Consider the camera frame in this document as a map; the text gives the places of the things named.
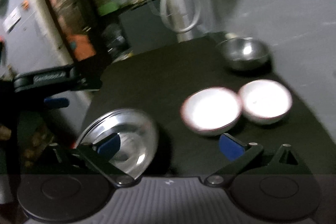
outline white bowl with red rim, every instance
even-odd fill
[[[247,83],[238,91],[243,115],[257,124],[280,121],[292,107],[292,95],[279,82],[267,79]]]
[[[181,118],[193,132],[216,136],[231,129],[242,112],[239,96],[223,87],[211,87],[189,96],[181,106]]]

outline ribbed gray panel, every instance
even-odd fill
[[[38,224],[29,220],[26,224]],[[76,224],[262,224],[239,211],[225,191],[198,178],[142,178],[119,189],[95,215]],[[306,219],[297,224],[315,224]]]

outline white hose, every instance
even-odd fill
[[[192,20],[192,22],[190,23],[190,25],[184,29],[178,29],[175,28],[171,25],[169,19],[168,19],[168,14],[167,14],[167,0],[161,0],[160,1],[160,16],[162,19],[163,24],[168,28],[171,29],[172,31],[176,32],[176,33],[185,33],[190,31],[192,28],[194,28],[196,26],[196,24],[198,23],[199,19],[200,19],[200,15],[201,15],[201,4],[199,2],[199,0],[195,0],[195,14],[194,14],[194,18]]]

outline black table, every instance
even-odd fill
[[[274,73],[237,75],[224,68],[215,43],[194,39],[146,52],[109,66],[101,79],[82,130],[93,120],[117,108],[147,112],[160,127],[158,153],[147,173],[161,175],[209,175],[228,163],[220,153],[219,137],[205,138],[190,131],[180,118],[180,107],[192,93],[224,86],[238,91],[255,79],[282,82]],[[336,148],[327,132],[305,104],[292,92],[293,107],[286,119],[257,126],[243,117],[229,131],[243,142],[259,142],[266,150],[290,143],[314,174],[336,173]]]

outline large metal bowl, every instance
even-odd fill
[[[233,70],[254,70],[269,60],[267,46],[251,37],[228,39],[221,42],[218,47],[227,65]]]
[[[80,143],[95,144],[112,133],[120,137],[120,150],[109,162],[121,171],[138,178],[151,163],[158,146],[155,123],[136,109],[117,109],[90,124],[80,135]]]

